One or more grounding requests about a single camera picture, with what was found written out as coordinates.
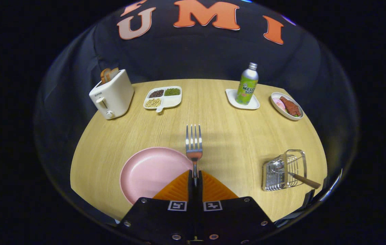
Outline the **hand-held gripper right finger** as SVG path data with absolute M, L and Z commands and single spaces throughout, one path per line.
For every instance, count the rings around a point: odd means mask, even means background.
M 198 173 L 198 238 L 203 245 L 252 245 L 276 231 L 274 222 L 250 196 L 205 200 L 204 173 Z

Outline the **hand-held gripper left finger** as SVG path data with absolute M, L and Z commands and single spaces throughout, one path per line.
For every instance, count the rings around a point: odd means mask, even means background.
M 181 199 L 140 197 L 116 227 L 122 235 L 142 245 L 187 245 L 193 238 L 192 171 L 182 188 L 187 194 Z

